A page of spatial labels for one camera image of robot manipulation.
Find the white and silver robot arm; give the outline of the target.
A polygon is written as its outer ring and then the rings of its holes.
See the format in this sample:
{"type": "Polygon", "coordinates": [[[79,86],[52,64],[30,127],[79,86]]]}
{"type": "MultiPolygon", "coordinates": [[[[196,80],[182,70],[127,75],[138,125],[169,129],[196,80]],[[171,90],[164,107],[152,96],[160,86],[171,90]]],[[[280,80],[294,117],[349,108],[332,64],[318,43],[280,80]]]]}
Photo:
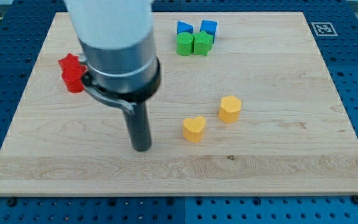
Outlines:
{"type": "Polygon", "coordinates": [[[81,81],[95,100],[128,114],[158,88],[151,0],[65,0],[80,41],[81,81]]]}

